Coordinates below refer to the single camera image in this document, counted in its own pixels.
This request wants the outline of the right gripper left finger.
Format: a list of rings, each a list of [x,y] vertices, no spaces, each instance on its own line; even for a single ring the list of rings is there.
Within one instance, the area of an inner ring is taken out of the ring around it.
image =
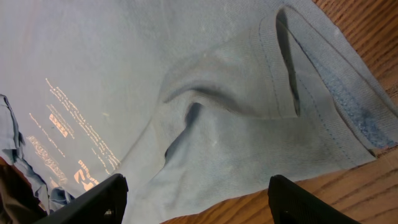
[[[35,224],[121,224],[127,193],[126,178],[114,174]]]

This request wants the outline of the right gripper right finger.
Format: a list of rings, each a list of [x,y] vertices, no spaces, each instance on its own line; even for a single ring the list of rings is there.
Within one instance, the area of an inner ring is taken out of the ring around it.
[[[283,175],[271,177],[268,198],[275,224],[359,224]]]

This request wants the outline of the light blue printed t-shirt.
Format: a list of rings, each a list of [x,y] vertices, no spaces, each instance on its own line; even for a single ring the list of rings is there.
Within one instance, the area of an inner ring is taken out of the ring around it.
[[[312,1],[2,1],[1,155],[47,212],[160,223],[374,160],[397,107]]]

